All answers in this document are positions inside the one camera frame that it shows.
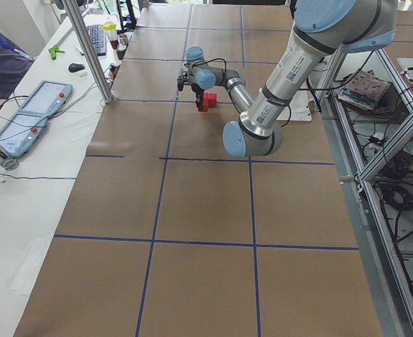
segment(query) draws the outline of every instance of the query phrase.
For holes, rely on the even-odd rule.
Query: blue joint cap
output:
[[[192,46],[186,49],[186,60],[189,61],[196,61],[201,60],[204,58],[204,51],[199,46]]]
[[[245,157],[247,146],[244,134],[237,121],[229,121],[223,128],[222,141],[230,156]]]
[[[305,33],[327,30],[345,18],[356,0],[303,0],[296,5],[296,26]]]
[[[384,48],[394,41],[395,31],[396,29],[353,44],[341,44],[341,52],[346,54],[361,53],[363,51],[375,51],[376,49]]]
[[[216,84],[216,76],[211,70],[202,69],[196,72],[195,81],[199,84],[199,87],[203,90],[208,90],[214,87]]]

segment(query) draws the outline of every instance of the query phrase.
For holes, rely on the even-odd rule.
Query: keyboard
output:
[[[99,56],[107,55],[107,34],[102,25],[90,25],[86,28],[96,54]]]

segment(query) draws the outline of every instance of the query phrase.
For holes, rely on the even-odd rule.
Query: metal frame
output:
[[[63,0],[63,4],[65,5],[67,16],[69,16],[72,23],[72,27],[77,35],[81,49],[86,56],[89,69],[93,73],[94,80],[102,93],[103,100],[105,103],[109,103],[112,101],[113,95],[111,94],[110,87],[105,79],[105,74],[100,66],[99,59],[94,51],[93,44],[91,43],[91,39],[86,31],[85,22],[81,17],[79,7],[75,0]]]
[[[400,262],[397,256],[395,244],[392,241],[388,224],[386,223],[383,213],[381,211],[381,207],[379,205],[379,198],[376,195],[374,188],[369,182],[369,180],[373,178],[374,175],[376,175],[381,168],[384,167],[384,165],[386,164],[386,160],[392,158],[393,155],[399,149],[401,149],[401,147],[405,143],[407,143],[409,139],[413,136],[413,96],[408,90],[406,90],[407,87],[405,83],[401,79],[392,62],[389,60],[386,52],[384,50],[377,51],[376,55],[378,55],[384,68],[389,73],[391,79],[393,80],[396,90],[398,92],[403,92],[402,98],[407,102],[412,102],[411,104],[407,105],[410,115],[399,126],[393,137],[386,143],[384,152],[379,152],[378,155],[375,156],[368,164],[365,164],[361,157],[360,148],[358,147],[353,137],[352,128],[347,119],[345,110],[342,104],[337,100],[337,97],[333,94],[333,92],[331,96],[331,103],[333,103],[336,107],[339,119],[341,120],[343,131],[350,147],[350,152],[353,156],[353,159],[357,167],[357,174],[360,180],[360,184],[367,195],[369,205],[372,209],[372,213],[374,214],[377,230],[380,234],[380,238],[383,243],[386,257],[391,266],[393,274],[395,275],[395,280],[399,292],[402,295],[402,301],[405,305],[405,309],[407,311],[409,320],[411,322],[411,326],[413,328],[413,295],[409,290],[407,276],[403,271],[402,263]],[[335,52],[335,54],[333,54],[329,61],[327,71],[322,75],[320,79],[320,83],[318,85],[319,88],[329,88],[331,86],[345,58],[346,56],[342,54],[339,49]],[[325,98],[325,93],[326,92],[324,91],[321,91],[319,93],[319,100],[321,102]]]

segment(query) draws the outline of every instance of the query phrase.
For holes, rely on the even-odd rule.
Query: white desk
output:
[[[103,15],[85,17],[87,25],[104,20]],[[56,60],[50,57],[48,49],[69,28],[66,19],[16,88],[16,95],[29,95],[44,79],[61,81],[74,87],[67,102],[70,104],[94,83],[89,69],[85,77],[67,70],[71,62],[88,68],[84,56],[75,48],[78,41],[74,32],[59,45],[65,53],[58,53]],[[110,45],[107,55],[99,60],[104,70],[112,62],[120,63]],[[9,118],[16,110],[13,100],[5,104],[0,116]],[[94,88],[80,103],[48,123],[16,170],[6,172],[0,167],[0,173],[77,177],[102,110],[102,95]],[[0,118],[0,128],[5,122]],[[74,180],[15,180],[0,176],[0,337],[12,336],[15,331],[73,184]]]

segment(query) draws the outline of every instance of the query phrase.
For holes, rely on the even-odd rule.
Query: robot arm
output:
[[[200,47],[187,50],[188,70],[178,88],[191,85],[201,101],[204,90],[223,86],[241,112],[223,129],[227,152],[234,157],[273,153],[282,143],[275,121],[320,59],[338,47],[358,53],[389,45],[397,6],[398,0],[298,0],[286,52],[255,99],[237,72],[210,67]]]

